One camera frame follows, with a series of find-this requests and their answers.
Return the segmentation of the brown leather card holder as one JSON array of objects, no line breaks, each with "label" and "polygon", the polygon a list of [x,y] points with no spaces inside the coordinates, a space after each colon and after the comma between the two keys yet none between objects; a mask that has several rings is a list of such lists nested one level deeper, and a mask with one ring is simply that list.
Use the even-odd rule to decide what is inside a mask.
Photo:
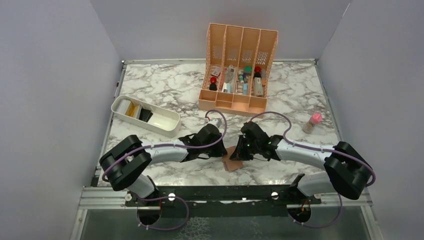
[{"label": "brown leather card holder", "polygon": [[243,162],[241,160],[231,160],[230,159],[230,156],[231,156],[231,154],[234,153],[235,149],[236,149],[235,145],[228,147],[226,149],[227,155],[224,155],[221,159],[222,163],[223,163],[224,170],[227,171],[227,172],[233,172],[233,171],[236,171],[236,170],[244,167]]}]

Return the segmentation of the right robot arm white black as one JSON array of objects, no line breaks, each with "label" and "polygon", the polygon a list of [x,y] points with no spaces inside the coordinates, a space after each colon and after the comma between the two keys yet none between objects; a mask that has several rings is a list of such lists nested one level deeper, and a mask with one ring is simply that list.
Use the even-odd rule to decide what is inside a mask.
[{"label": "right robot arm white black", "polygon": [[288,190],[289,199],[300,204],[316,194],[338,193],[357,200],[373,179],[373,169],[347,142],[335,146],[297,143],[284,135],[268,136],[258,124],[249,121],[241,128],[230,160],[249,161],[254,155],[269,160],[287,160],[321,169],[319,173],[296,177]]}]

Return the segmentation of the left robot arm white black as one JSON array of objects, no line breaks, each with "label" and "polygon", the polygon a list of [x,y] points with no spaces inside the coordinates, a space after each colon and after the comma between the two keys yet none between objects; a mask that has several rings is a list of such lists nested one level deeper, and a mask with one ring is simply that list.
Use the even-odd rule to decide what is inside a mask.
[{"label": "left robot arm white black", "polygon": [[142,174],[148,166],[188,162],[199,159],[200,155],[218,158],[227,153],[219,128],[208,123],[197,133],[168,142],[153,143],[129,135],[105,153],[99,164],[114,191],[127,189],[149,206],[157,200],[158,189],[149,176]]}]

